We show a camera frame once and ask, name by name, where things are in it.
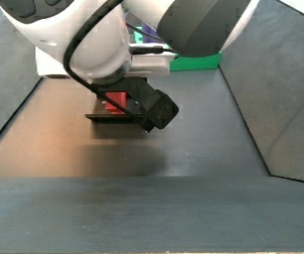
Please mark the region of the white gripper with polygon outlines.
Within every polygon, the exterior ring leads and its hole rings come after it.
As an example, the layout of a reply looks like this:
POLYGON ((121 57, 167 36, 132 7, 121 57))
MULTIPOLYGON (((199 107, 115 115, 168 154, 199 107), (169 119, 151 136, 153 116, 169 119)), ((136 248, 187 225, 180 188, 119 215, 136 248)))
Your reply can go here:
MULTIPOLYGON (((163 77, 169 74, 169 61, 173 59, 171 53, 133 55, 131 62, 125 64, 120 70, 112 75, 108 75, 107 79, 115 79, 116 77, 163 77)), ((64 78, 69 77, 62 64, 56 61, 46 53, 40 49, 36 49, 36 66, 37 74, 41 77, 48 78, 64 78)))

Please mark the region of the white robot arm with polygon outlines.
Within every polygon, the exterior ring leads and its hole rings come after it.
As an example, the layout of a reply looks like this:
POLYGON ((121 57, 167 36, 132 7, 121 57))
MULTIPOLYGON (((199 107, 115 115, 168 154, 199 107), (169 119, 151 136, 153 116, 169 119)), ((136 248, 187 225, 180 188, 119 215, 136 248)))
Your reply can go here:
POLYGON ((115 81, 153 69, 129 48, 125 14, 132 13, 184 58, 215 55, 238 37, 259 0, 0 0, 0 9, 28 41, 54 61, 90 17, 99 23, 80 40, 70 60, 76 74, 115 81))

